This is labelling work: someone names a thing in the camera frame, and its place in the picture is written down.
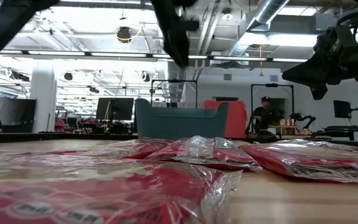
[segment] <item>ceiling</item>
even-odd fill
[[[255,10],[256,0],[228,0],[221,2],[199,0],[187,10],[186,17],[199,19],[198,32],[189,33],[190,52],[194,55],[224,55],[241,37],[239,26],[242,18]],[[62,1],[59,5],[37,13],[34,18],[16,35],[6,46],[10,50],[59,50],[82,52],[136,52],[164,54],[163,38],[157,24],[157,19],[151,5],[146,1],[146,8],[140,9],[137,0],[132,1]],[[357,7],[351,0],[324,0],[324,1],[290,1],[284,7],[277,19],[273,20],[270,30],[285,30],[279,22],[297,22],[298,18],[314,19],[317,11],[333,15],[334,12],[346,11]],[[230,20],[223,19],[225,9],[230,9]],[[120,27],[129,27],[131,41],[123,44],[117,39]],[[249,47],[246,54],[255,57],[305,58],[313,54],[312,44],[303,46],[289,46],[281,42],[272,42],[271,36],[277,33],[265,32],[268,38],[266,44],[260,48]],[[84,113],[91,113],[97,105],[100,96],[136,96],[149,98],[150,83],[145,83],[141,76],[148,74],[151,79],[171,78],[174,73],[171,62],[167,60],[88,60],[81,58],[66,58],[55,60],[55,74],[58,77],[58,105],[69,109],[76,109]],[[0,95],[13,94],[20,98],[29,97],[30,83],[10,78],[11,71],[19,72],[31,79],[34,59],[23,57],[0,57]],[[199,68],[192,65],[188,70],[197,71]],[[269,68],[285,68],[285,63],[266,63]],[[260,63],[246,65],[250,70],[259,68]],[[219,73],[221,68],[214,68]],[[64,74],[71,72],[73,80],[65,80]],[[21,83],[22,86],[8,86]],[[77,88],[67,88],[68,85],[82,85]],[[98,94],[90,92],[87,86],[100,86]],[[159,98],[171,97],[172,86],[161,84],[157,90]]]

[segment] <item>wooden table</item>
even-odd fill
[[[17,142],[0,144],[0,151],[46,152],[108,142],[111,141]],[[245,172],[231,200],[234,224],[358,224],[358,184],[299,182],[267,170]]]

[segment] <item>man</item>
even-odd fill
[[[270,98],[265,96],[262,98],[262,106],[256,108],[252,113],[253,119],[256,119],[255,130],[259,133],[260,130],[267,129],[273,120],[273,112],[270,110]]]

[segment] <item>clear plastic wrap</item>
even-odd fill
[[[0,154],[0,224],[225,224],[240,177],[173,162]]]
[[[57,151],[51,154],[69,154],[77,156],[109,156],[114,159],[144,159],[151,153],[173,142],[166,139],[135,139],[113,142],[75,149],[73,151]]]
[[[177,140],[146,157],[150,160],[181,161],[213,169],[259,170],[258,163],[239,150],[233,142],[223,138],[195,136]]]
[[[266,169],[325,182],[358,183],[358,147],[329,142],[287,140],[241,146]]]

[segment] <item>wall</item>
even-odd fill
[[[225,82],[216,78],[217,75],[204,75],[200,77],[198,84],[198,106],[202,107],[204,100],[212,100],[215,96],[226,97],[238,97],[244,101],[247,107],[247,114],[251,114],[251,98],[250,98],[250,84],[258,83],[258,75],[248,75],[248,80],[233,77],[233,81]],[[310,126],[312,131],[318,131],[327,126],[349,126],[358,125],[358,111],[352,113],[351,123],[347,119],[334,117],[334,105],[333,100],[342,100],[351,102],[352,108],[358,107],[358,82],[354,80],[342,81],[340,85],[328,86],[328,92],[326,96],[319,101],[315,101],[311,95],[310,89],[307,86],[298,85],[296,83],[288,83],[283,80],[279,80],[281,84],[294,85],[295,91],[295,112],[301,111],[303,115],[313,115],[317,117],[317,120]],[[263,96],[270,96],[272,98],[284,98],[286,99],[286,111],[291,111],[291,94],[290,89],[285,91],[283,88],[265,88],[261,87],[257,91],[254,90],[254,108],[260,106],[260,99]],[[189,102],[190,107],[195,107],[195,92],[190,88],[186,89],[185,99]],[[308,121],[300,122],[300,126],[304,126]],[[355,138],[358,141],[358,133],[355,134]]]

